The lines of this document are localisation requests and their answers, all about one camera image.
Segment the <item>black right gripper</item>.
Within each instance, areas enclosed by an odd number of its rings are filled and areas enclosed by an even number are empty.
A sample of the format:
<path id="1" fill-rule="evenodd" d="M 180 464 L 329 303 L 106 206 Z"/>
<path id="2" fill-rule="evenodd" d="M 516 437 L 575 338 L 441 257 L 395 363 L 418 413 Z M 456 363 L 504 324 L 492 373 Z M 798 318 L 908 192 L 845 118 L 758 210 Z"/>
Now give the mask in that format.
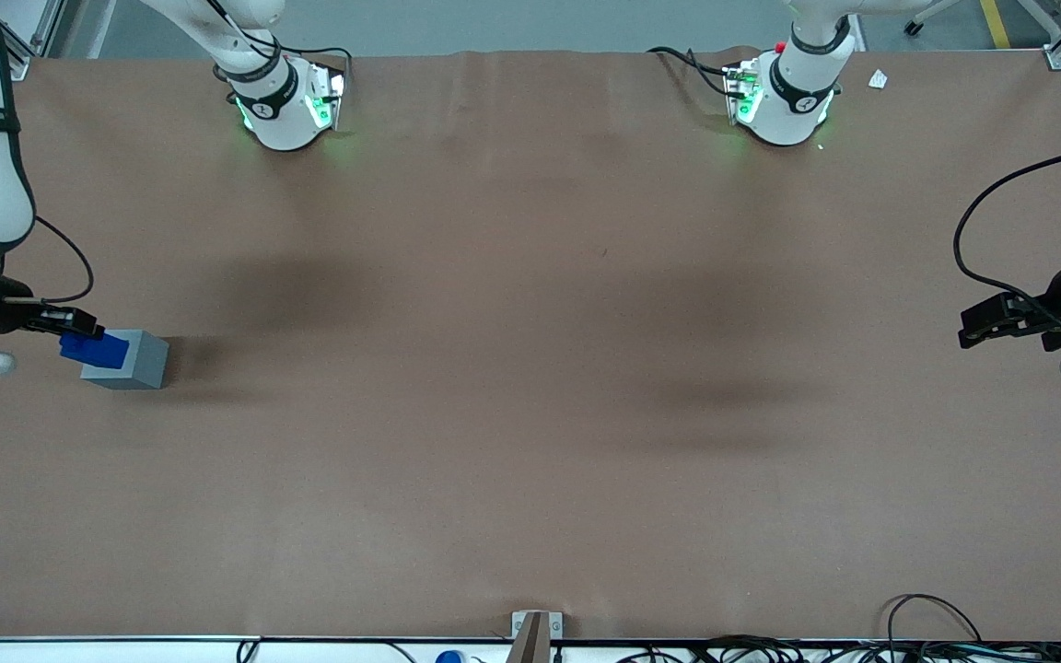
<path id="1" fill-rule="evenodd" d="M 0 335 L 27 326 L 42 334 L 75 334 L 80 339 L 99 343 L 106 329 L 95 316 L 72 307 L 32 306 L 33 290 L 27 283 L 0 275 Z"/>

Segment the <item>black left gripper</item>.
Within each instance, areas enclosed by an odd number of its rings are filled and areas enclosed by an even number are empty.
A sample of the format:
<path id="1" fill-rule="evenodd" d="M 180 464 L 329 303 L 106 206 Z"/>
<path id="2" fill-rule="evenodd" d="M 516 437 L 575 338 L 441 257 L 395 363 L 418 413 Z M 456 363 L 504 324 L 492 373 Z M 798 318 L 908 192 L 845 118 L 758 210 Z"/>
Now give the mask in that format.
<path id="1" fill-rule="evenodd" d="M 1061 349 L 1061 271 L 1054 273 L 1044 292 L 1024 299 L 1001 291 L 993 297 L 971 306 L 960 314 L 957 343 L 972 349 L 994 334 L 1024 337 L 1039 334 L 1046 352 Z"/>

